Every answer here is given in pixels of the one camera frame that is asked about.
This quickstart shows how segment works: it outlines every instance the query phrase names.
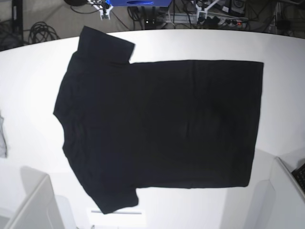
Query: white table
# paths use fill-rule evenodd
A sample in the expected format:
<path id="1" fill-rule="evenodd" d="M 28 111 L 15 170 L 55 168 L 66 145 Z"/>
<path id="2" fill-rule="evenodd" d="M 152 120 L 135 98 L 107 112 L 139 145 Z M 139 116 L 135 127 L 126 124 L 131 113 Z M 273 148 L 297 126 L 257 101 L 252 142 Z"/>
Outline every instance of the white table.
<path id="1" fill-rule="evenodd" d="M 305 40 L 240 31 L 161 30 L 113 33 L 136 44 L 131 62 L 248 60 L 264 62 L 261 119 L 249 187 L 137 190 L 150 229 L 243 228 L 255 185 L 269 178 L 274 156 L 291 169 L 305 158 Z M 8 145 L 1 163 L 50 173 L 54 191 L 68 195 L 78 226 L 93 201 L 62 152 L 63 130 L 52 115 L 78 38 L 0 52 L 0 111 Z"/>

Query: black t-shirt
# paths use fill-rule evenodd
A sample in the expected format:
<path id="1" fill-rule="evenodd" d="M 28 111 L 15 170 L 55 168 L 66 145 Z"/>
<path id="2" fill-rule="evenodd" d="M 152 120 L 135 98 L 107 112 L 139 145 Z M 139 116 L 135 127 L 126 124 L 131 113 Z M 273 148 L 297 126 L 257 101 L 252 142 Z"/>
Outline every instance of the black t-shirt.
<path id="1" fill-rule="evenodd" d="M 85 27 L 54 114 L 63 151 L 103 213 L 138 204 L 142 187 L 245 187 L 264 64 L 129 64 L 134 44 Z"/>

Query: t-shirt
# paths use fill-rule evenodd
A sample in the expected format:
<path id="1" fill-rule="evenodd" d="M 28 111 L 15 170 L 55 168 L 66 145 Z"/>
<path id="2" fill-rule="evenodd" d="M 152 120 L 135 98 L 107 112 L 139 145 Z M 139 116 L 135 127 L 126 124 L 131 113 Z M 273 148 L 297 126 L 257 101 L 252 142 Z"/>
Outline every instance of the t-shirt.
<path id="1" fill-rule="evenodd" d="M 136 188 L 247 186 L 264 64 L 130 64 L 133 49 L 84 27 L 54 110 L 63 151 L 101 211 L 136 206 Z"/>

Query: gray cloth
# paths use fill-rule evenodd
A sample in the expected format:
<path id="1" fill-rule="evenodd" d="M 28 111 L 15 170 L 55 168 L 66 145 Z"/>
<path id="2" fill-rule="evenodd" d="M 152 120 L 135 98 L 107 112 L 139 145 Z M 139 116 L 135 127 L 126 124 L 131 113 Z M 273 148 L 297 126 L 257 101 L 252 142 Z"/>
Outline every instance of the gray cloth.
<path id="1" fill-rule="evenodd" d="M 4 134 L 3 134 L 3 118 L 0 117 L 0 157 L 6 157 L 7 156 L 7 148 L 6 143 L 4 140 Z"/>

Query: floor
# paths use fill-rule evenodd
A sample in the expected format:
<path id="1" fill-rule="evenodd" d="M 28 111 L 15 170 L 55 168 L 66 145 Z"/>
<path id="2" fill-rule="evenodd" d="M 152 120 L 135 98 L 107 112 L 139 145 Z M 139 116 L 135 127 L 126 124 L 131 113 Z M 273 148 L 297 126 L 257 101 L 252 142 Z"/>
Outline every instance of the floor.
<path id="1" fill-rule="evenodd" d="M 267 0 L 248 0 L 252 8 L 259 12 L 265 5 Z M 268 5 L 260 15 L 260 22 L 265 22 L 274 10 L 275 5 Z M 95 9 L 90 5 L 85 5 L 76 8 L 81 12 L 90 12 Z M 128 28 L 132 28 L 132 20 L 129 18 L 126 7 L 115 7 L 113 12 L 124 22 Z M 288 8 L 287 14 L 292 14 L 292 8 Z M 253 12 L 248 12 L 249 18 L 255 17 Z M 11 18 L 11 0 L 0 0 L 0 20 Z M 68 38 L 79 36 L 84 25 L 98 29 L 103 32 L 126 31 L 127 29 L 114 17 L 111 20 L 100 20 L 99 13 L 93 14 L 77 14 L 70 9 L 63 0 L 23 0 L 23 27 L 25 30 L 38 22 L 44 21 L 52 26 L 58 33 L 60 38 Z"/>

